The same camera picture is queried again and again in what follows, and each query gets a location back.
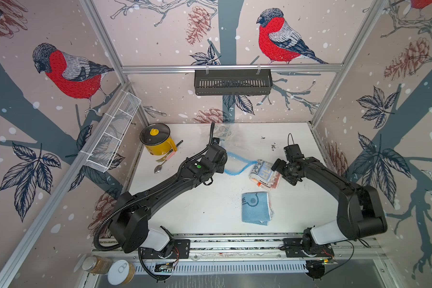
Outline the clear vacuum bag blue zip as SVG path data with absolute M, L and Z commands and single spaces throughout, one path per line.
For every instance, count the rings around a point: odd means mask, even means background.
M 254 164 L 261 160 L 254 150 L 256 144 L 254 141 L 248 140 L 246 134 L 236 124 L 231 124 L 231 126 L 233 129 L 232 138 L 228 142 L 220 141 L 220 145 L 227 151 L 228 155 L 224 172 L 229 176 L 238 176 L 245 171 L 250 173 Z

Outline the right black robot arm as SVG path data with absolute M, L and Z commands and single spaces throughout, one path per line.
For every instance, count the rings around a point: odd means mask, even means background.
M 337 216 L 326 224 L 307 228 L 302 236 L 305 252 L 328 244 L 356 241 L 388 230 L 378 191 L 336 174 L 318 159 L 305 157 L 298 144 L 284 147 L 286 160 L 276 159 L 271 170 L 295 186 L 304 178 L 315 182 L 338 202 Z

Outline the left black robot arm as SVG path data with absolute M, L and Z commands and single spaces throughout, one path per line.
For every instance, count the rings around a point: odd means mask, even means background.
M 149 220 L 162 207 L 197 186 L 212 184 L 214 174 L 222 174 L 228 160 L 226 150 L 212 144 L 207 150 L 181 163 L 177 173 L 142 193 L 124 193 L 114 208 L 119 213 L 108 221 L 107 228 L 125 253 L 139 248 L 153 249 L 168 256 L 174 239 L 164 227 L 153 229 Z

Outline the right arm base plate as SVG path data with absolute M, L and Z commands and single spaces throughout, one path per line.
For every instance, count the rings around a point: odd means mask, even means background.
M 335 256 L 330 244 L 319 245 L 313 240 L 285 238 L 280 250 L 288 258 L 333 258 Z

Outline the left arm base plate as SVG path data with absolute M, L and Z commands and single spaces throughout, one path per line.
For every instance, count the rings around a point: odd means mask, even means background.
M 190 240 L 171 240 L 162 250 L 141 248 L 139 255 L 142 259 L 188 259 L 190 252 Z

